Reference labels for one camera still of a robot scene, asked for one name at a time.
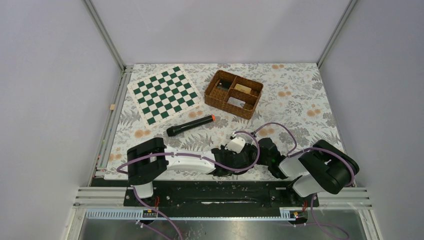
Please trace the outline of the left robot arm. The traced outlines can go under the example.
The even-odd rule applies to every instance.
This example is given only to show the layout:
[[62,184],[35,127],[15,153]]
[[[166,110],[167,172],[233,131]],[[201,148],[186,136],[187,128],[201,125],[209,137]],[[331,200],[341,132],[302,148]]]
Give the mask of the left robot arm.
[[155,200],[153,181],[166,171],[194,171],[226,177],[243,174],[259,161],[256,143],[233,138],[228,144],[208,151],[181,150],[166,146],[162,137],[154,137],[131,147],[126,152],[125,173],[135,187],[136,199],[144,206]]

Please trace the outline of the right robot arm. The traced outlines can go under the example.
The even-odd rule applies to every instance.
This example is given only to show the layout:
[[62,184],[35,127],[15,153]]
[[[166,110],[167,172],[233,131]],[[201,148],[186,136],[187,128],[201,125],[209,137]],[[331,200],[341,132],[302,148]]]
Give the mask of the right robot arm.
[[258,143],[258,164],[267,166],[273,177],[292,181],[286,198],[293,206],[301,205],[315,193],[338,194],[353,183],[360,171],[355,160],[323,139],[288,156],[280,154],[269,137]]

